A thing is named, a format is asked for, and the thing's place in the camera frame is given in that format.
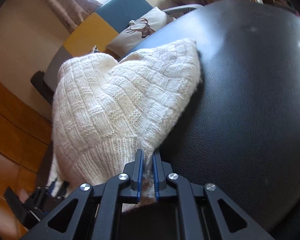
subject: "metal screw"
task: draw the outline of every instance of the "metal screw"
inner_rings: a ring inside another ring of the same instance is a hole
[[[125,174],[125,173],[121,173],[118,176],[118,178],[121,179],[121,180],[126,180],[128,177],[129,177],[128,174]]]
[[[90,189],[90,184],[83,183],[83,184],[81,184],[80,189],[83,190],[83,191],[87,191],[87,190]]]
[[[210,190],[210,191],[214,191],[216,189],[216,185],[212,184],[212,183],[208,183],[206,185],[206,189]]]
[[[177,179],[179,176],[178,176],[178,174],[176,174],[176,173],[170,173],[170,174],[168,175],[168,177],[169,177],[169,179]]]

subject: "knitted garment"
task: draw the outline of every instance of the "knitted garment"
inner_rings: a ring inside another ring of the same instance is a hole
[[[54,160],[70,191],[105,183],[144,152],[142,199],[154,198],[152,153],[177,122],[200,80],[196,43],[141,49],[118,63],[104,53],[65,62],[53,100]]]

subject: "black leather surface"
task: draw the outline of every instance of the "black leather surface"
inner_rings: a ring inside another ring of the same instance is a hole
[[[197,41],[202,84],[161,146],[191,182],[216,183],[267,230],[300,198],[300,18],[221,1],[136,46]]]

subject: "white throw pillow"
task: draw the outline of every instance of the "white throw pillow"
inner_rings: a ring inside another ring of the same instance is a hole
[[[141,18],[135,20],[134,24],[132,21],[132,25],[119,33],[106,46],[106,49],[111,50],[119,57],[123,57],[134,46],[173,20],[173,17],[167,15],[158,7],[154,7]]]

